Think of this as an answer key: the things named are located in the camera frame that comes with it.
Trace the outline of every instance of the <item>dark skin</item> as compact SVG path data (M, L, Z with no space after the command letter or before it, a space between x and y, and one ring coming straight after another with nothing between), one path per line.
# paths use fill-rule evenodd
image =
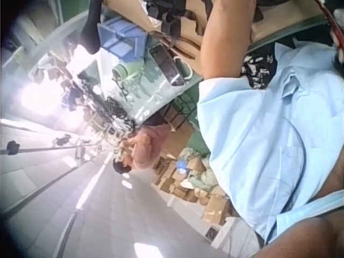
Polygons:
M256 0L215 0L203 37L200 61L204 79L240 77L250 44ZM343 189L344 149L313 200ZM343 211L300 221L254 258L327 258L342 255Z

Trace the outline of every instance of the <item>pile of goods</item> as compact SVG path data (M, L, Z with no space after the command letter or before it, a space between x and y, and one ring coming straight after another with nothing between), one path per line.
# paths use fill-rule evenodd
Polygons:
M209 167L209 157L202 158L186 148L180 158L160 158L154 167L158 175L154 184L161 191L186 202L205 206L202 219L212 224L223 225L226 217L237 216L230 199Z

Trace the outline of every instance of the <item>chair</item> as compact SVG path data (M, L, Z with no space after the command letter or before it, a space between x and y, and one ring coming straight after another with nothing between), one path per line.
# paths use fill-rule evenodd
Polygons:
M176 111L176 114L169 120L166 118L166 115L173 108ZM185 121L189 119L194 111L197 109L196 102L190 97L190 95L185 92L182 95L177 96L170 103L165 106L165 111L163 117L168 123L172 123L177 117L183 116L183 120L176 126L175 130L178 130Z

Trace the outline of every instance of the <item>bright window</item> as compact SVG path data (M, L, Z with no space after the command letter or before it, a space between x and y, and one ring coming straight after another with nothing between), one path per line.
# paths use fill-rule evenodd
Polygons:
M62 93L62 87L56 82L44 80L40 85L32 83L23 90L21 104L41 116L48 116L61 104Z
M77 109L73 112L68 112L64 119L64 123L70 128L77 128L83 121L83 116L83 110Z

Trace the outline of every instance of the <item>person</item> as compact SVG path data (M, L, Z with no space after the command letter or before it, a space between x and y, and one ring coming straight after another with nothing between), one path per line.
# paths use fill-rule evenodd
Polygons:
M323 218L308 218L294 224L271 245L252 258L340 258L343 248L343 211Z
M276 74L266 90L253 90L240 74L255 7L214 2L200 52L198 120L219 185L269 243L342 205L344 80L335 47L276 43Z
M153 114L144 122L136 136L123 140L124 149L133 146L131 154L113 159L113 168L120 174L129 173L132 169L146 169L153 167L155 160L160 156L163 143L171 132L171 126L159 112Z

